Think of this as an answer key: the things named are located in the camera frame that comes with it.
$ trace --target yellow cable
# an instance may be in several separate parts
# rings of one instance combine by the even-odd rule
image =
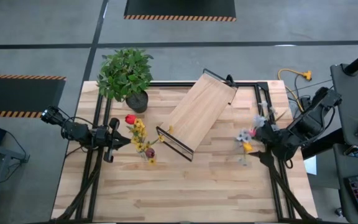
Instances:
[[[309,80],[309,81],[311,80],[311,71],[307,71],[307,72],[297,72],[297,71],[292,70],[292,69],[289,69],[289,68],[283,68],[283,69],[280,69],[280,70],[277,72],[277,77],[278,77],[279,80],[282,80],[282,79],[281,79],[281,75],[280,75],[282,71],[292,72],[292,73],[295,73],[295,74],[297,74],[297,75],[301,75],[302,77],[304,77],[305,79],[307,79],[307,80]],[[301,106],[301,103],[299,102],[298,97],[296,97],[296,95],[293,93],[293,90],[291,90],[291,89],[290,89],[289,87],[287,87],[287,86],[285,86],[285,88],[293,95],[293,97],[294,97],[296,103],[298,103],[299,110],[300,110],[301,112],[303,112],[303,108],[302,108],[302,106]]]

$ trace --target wooden board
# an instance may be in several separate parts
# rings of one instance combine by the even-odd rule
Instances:
[[[195,151],[235,94],[235,88],[203,74],[161,128],[168,130],[172,125],[172,136]]]
[[[268,81],[268,85],[278,114],[288,110],[284,83]],[[144,120],[150,140],[157,137],[155,127],[169,117],[188,90],[188,87],[151,87],[147,90],[149,108],[138,116]],[[97,94],[96,82],[84,83],[77,116],[93,119]],[[119,131],[127,137],[130,134],[125,128],[124,117],[133,113],[125,103],[113,101],[110,117],[120,119]],[[114,151],[114,162],[102,164],[94,221],[277,221],[267,168],[256,157],[246,157],[246,167],[238,163],[241,155],[237,153],[234,137],[242,128],[251,126],[255,114],[254,89],[240,87],[232,105],[226,106],[202,140],[193,162],[178,159],[178,154],[162,143],[154,145],[157,153],[154,166],[140,158],[133,145]],[[284,128],[291,121],[288,111],[278,125]],[[252,145],[256,150],[263,150],[258,142],[252,142]],[[72,142],[68,151],[76,147],[78,145]],[[85,153],[76,151],[66,159],[52,217],[59,216],[78,193],[85,157]],[[290,188],[307,211],[316,217],[301,152],[297,151],[292,160],[294,167],[287,170]],[[285,211],[282,193],[280,197]]]

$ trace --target concrete floor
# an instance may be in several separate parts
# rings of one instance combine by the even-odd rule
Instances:
[[[236,0],[237,21],[233,23],[125,21],[122,19],[125,2],[110,0],[99,43],[358,40],[358,1],[355,0]],[[0,44],[91,44],[101,5],[102,0],[0,0]],[[276,79],[280,68],[311,70],[313,80],[299,78],[299,88],[330,80],[330,65],[349,63],[358,57],[358,45],[151,48],[147,51],[155,58],[151,62],[155,80],[196,80],[203,68],[221,75],[230,73],[236,80]],[[2,49],[0,74],[67,77],[59,107],[74,114],[89,53],[87,48]],[[113,49],[96,51],[90,80],[96,79],[101,56],[113,53]],[[294,78],[294,74],[283,73],[290,88],[294,87]],[[331,87],[332,82],[302,89],[300,95],[313,96],[321,86]],[[0,223],[48,220],[67,141],[60,137],[56,126],[39,120],[0,118],[0,127],[12,132],[31,154],[30,162],[4,184]],[[339,127],[336,115],[326,133]],[[329,190],[314,187],[312,180],[311,185],[319,217],[343,221],[333,214],[340,207],[339,197],[335,194],[326,197]]]

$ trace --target wooden table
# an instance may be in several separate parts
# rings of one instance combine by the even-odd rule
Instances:
[[[268,87],[277,113],[286,111],[277,122],[284,128],[292,121],[284,83],[268,81]],[[147,90],[149,108],[138,117],[144,120],[149,139],[157,137],[155,127],[165,121],[189,89]],[[96,82],[84,82],[77,116],[93,119],[97,95]],[[125,103],[116,101],[111,107],[110,117],[121,121],[120,133],[130,137],[124,117],[134,112]],[[234,141],[242,128],[251,127],[257,113],[254,89],[240,87],[232,105],[226,106],[197,148],[193,162],[162,143],[153,146],[156,165],[149,165],[138,156],[132,144],[114,151],[114,162],[102,164],[94,222],[277,221],[267,168],[251,156],[246,157],[247,166],[242,166],[238,162],[242,157],[239,145]],[[259,142],[253,141],[252,145],[255,150],[264,150]],[[77,147],[77,143],[71,142],[68,151]],[[52,218],[59,216],[78,193],[85,157],[85,153],[77,151],[66,159]],[[301,152],[297,151],[292,160],[293,169],[287,170],[290,188],[307,211],[317,217]],[[286,214],[282,192],[280,198]],[[85,201],[84,214],[88,209]]]

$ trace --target yellow and black striped tape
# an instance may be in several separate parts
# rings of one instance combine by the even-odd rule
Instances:
[[[0,78],[10,79],[39,79],[39,80],[65,80],[66,77],[41,76],[41,75],[0,75]]]
[[[150,15],[126,15],[124,19],[142,20],[171,20],[171,21],[213,21],[234,22],[237,19],[231,16],[150,16]]]
[[[3,118],[40,118],[42,112],[33,111],[0,111],[0,117]]]

